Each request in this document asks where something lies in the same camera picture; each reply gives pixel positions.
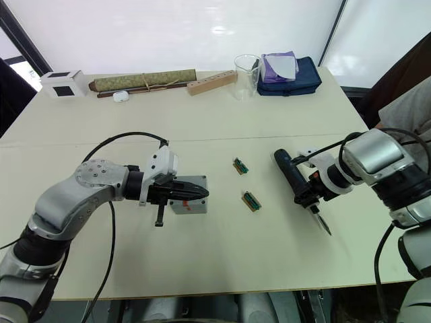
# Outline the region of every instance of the navy blue bag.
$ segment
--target navy blue bag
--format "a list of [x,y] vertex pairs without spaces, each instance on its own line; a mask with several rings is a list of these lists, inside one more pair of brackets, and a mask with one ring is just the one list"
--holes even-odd
[[263,83],[259,76],[257,91],[261,96],[299,96],[315,93],[322,83],[316,67],[310,57],[298,59],[299,72],[295,81],[283,83]]

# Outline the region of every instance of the clear plastic cup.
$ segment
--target clear plastic cup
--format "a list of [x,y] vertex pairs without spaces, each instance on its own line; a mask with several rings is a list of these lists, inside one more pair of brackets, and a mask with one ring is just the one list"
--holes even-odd
[[234,96],[240,101],[252,98],[257,91],[261,59],[256,55],[240,55],[234,59],[238,79],[234,84]]

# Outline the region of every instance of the tissue box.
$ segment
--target tissue box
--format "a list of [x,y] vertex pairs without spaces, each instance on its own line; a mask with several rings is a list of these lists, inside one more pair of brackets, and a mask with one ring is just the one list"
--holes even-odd
[[295,80],[299,69],[294,52],[263,54],[262,61],[263,83],[283,83]]
[[43,90],[52,98],[86,96],[87,78],[81,71],[49,72],[40,78]]

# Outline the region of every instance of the robotic arm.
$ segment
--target robotic arm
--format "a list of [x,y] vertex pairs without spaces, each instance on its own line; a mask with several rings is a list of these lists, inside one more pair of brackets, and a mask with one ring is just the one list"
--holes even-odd
[[353,140],[341,147],[339,159],[329,153],[309,158],[318,170],[308,182],[296,167],[308,158],[291,159],[279,149],[274,153],[275,160],[294,191],[295,203],[314,214],[319,214],[320,198],[329,201],[347,194],[352,185],[365,182],[377,193],[389,208],[393,225],[409,229],[399,238],[399,253],[408,271],[419,279],[407,293],[397,321],[430,322],[431,178],[394,138],[380,130],[357,133],[348,139]]
[[168,199],[208,196],[201,186],[174,180],[177,165],[177,156],[166,145],[148,160],[145,172],[93,159],[44,192],[20,239],[0,264],[0,323],[34,322],[43,316],[66,250],[103,203],[128,199],[143,206],[159,205],[156,226],[160,227]]

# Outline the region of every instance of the tabletop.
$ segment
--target tabletop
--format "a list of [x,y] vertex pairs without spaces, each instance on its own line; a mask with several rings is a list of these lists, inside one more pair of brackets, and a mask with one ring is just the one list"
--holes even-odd
[[[135,94],[120,104],[95,93],[54,100],[40,92],[0,139],[0,167],[7,170],[0,172],[6,183],[0,186],[0,245],[20,234],[38,197],[69,177],[95,144],[125,131],[148,131],[170,139],[178,175],[207,176],[208,213],[175,215],[167,207],[160,228],[154,227],[155,206],[114,203],[117,245],[102,298],[373,284],[374,252],[390,223],[373,191],[362,185],[321,203],[331,237],[293,203],[273,160],[279,148],[295,155],[366,130],[328,70],[318,71],[322,84],[315,94],[247,102],[236,101],[227,87],[194,97],[186,89]],[[133,138],[95,157],[144,167],[157,148],[155,141]],[[249,173],[237,173],[235,157]],[[246,190],[262,209],[252,213],[243,203]],[[94,296],[108,264],[110,233],[109,208],[102,205],[74,239],[55,299]],[[383,251],[383,282],[411,279],[398,255],[400,235],[395,229]]]
[[[168,140],[346,134],[366,126],[330,72],[306,96],[256,95],[240,102],[230,87],[196,96],[185,88],[133,94],[127,102],[96,97],[48,97],[39,92],[4,134],[0,145],[99,143],[125,131],[155,133]],[[198,72],[198,78],[217,72]]]
[[[322,147],[337,135],[172,142],[178,175],[206,175],[208,213],[175,215],[166,208],[164,227],[154,227],[157,207],[115,202],[117,244],[102,298],[153,297],[247,291],[320,289],[373,284],[373,256],[390,224],[388,210],[365,185],[321,203],[328,235],[293,202],[293,193],[273,160],[284,148],[292,155]],[[24,228],[40,194],[70,176],[94,145],[0,149],[0,244]],[[118,164],[145,165],[156,143],[112,143],[98,152]],[[249,168],[240,176],[239,157]],[[305,174],[310,170],[301,168]],[[262,204],[257,212],[241,200],[249,190]],[[383,282],[410,279],[397,251],[396,229],[381,257]],[[102,205],[71,245],[55,299],[89,299],[109,258],[111,219]]]

